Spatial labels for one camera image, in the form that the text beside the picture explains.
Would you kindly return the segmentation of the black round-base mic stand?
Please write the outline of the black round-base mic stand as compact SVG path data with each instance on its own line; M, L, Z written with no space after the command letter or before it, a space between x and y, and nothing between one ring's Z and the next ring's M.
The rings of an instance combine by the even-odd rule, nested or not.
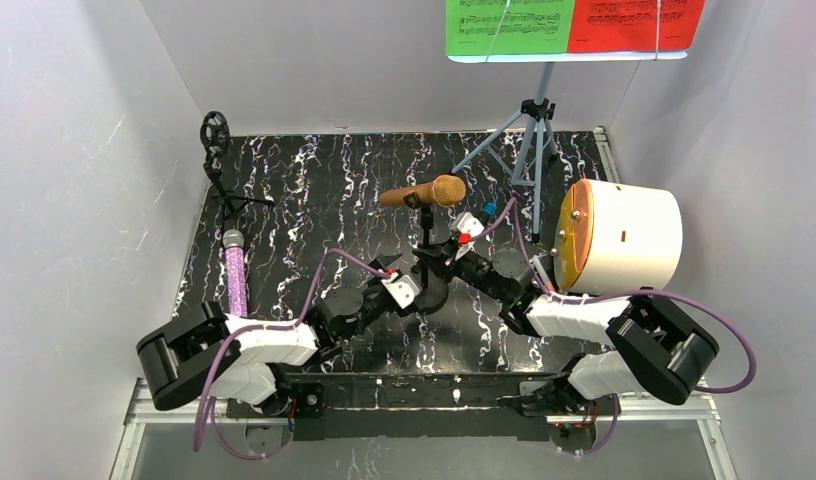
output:
M434 229L434 214L430 206L420 208L420 227L422 239L416 249L428 250L431 247L431 233ZM418 257L416 264L411 268L413 274L420 278L421 291L415 297L414 304L417 312L430 315L441 310L449 296L448 283L439 278L429 267L429 262Z

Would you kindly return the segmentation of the gold microphone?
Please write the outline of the gold microphone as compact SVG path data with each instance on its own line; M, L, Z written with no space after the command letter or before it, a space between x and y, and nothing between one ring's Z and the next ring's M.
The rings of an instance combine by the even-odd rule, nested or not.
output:
M463 201L466 195L466 184L461 178L440 175L430 182L385 191L380 195L379 201L386 207L452 207Z

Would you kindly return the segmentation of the purple glitter microphone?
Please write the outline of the purple glitter microphone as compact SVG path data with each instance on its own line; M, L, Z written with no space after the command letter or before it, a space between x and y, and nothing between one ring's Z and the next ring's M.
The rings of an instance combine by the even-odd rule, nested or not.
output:
M243 234L236 229L224 232L222 237L226 269L229 312L238 317L248 316L245 252Z

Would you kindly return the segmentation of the black tripod mic stand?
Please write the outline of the black tripod mic stand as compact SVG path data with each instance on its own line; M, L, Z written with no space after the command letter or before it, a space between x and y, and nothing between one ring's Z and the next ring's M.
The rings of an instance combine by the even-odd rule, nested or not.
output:
M239 216L250 204L261 205L267 209L275 207L275 201L272 198L234 194L223 184L222 159L228 153L231 145L230 129L224 114L219 111L209 111L203 117L199 137L205 151L203 171L208 178L210 188L214 191L211 198L220 207L223 222Z

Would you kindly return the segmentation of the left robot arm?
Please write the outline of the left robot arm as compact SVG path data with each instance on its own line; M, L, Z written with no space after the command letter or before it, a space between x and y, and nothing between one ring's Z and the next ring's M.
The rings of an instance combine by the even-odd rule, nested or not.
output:
M320 364L380 317L415 312L422 283L389 268L394 259L376 257L364 288L330 291L300 323L247 319L209 301L155 329L136 345L154 407L174 410L202 395L261 405L286 387L280 366Z

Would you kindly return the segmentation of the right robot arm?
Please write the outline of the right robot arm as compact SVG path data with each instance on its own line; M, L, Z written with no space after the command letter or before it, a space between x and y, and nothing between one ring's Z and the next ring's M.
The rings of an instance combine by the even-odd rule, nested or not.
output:
M649 393L681 405L715 360L715 338L672 300L633 295L593 302L545 293L517 249L492 258L451 242L414 250L418 263L442 281L459 279L493 298L508 328L535 338L567 337L601 344L606 352L578 354L546 384L499 403L523 416L573 413L607 397Z

